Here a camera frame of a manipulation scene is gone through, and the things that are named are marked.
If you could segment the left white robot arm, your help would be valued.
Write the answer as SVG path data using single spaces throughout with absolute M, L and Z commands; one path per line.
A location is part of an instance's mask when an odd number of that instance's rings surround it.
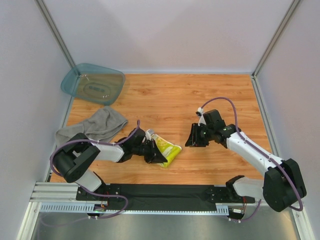
M 101 178 L 90 170 L 96 160 L 124 163 L 132 156 L 142 156 L 148 164 L 166 164 L 168 160 L 146 132 L 136 127 L 128 137 L 114 143 L 98 142 L 78 133 L 58 147 L 50 157 L 50 166 L 67 183 L 77 183 L 90 192 L 102 187 Z

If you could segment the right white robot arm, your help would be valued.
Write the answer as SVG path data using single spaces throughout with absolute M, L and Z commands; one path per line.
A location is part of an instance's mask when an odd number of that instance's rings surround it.
M 264 200 L 276 212 L 302 203 L 307 190 L 295 160 L 284 160 L 268 152 L 236 125 L 226 125 L 216 109 L 204 111 L 200 107 L 196 115 L 199 121 L 191 125 L 186 147 L 206 147 L 214 141 L 241 156 L 263 176 L 262 180 L 233 177 L 225 184 L 232 196 Z

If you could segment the yellow green patterned towel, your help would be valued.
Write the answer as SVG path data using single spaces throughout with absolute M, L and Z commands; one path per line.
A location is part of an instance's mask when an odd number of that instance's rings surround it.
M 159 151 L 167 159 L 167 162 L 159 163 L 159 165 L 163 168 L 167 168 L 173 162 L 175 157 L 182 151 L 181 146 L 165 140 L 155 132 L 151 140 L 155 140 L 155 143 Z

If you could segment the grey towel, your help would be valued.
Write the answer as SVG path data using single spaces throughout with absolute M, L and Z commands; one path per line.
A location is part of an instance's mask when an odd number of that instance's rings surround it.
M 84 134 L 89 139 L 108 143 L 128 122 L 118 111 L 110 106 L 104 106 L 98 109 L 91 117 L 77 124 L 59 129 L 55 133 L 55 143 L 59 147 L 78 133 Z

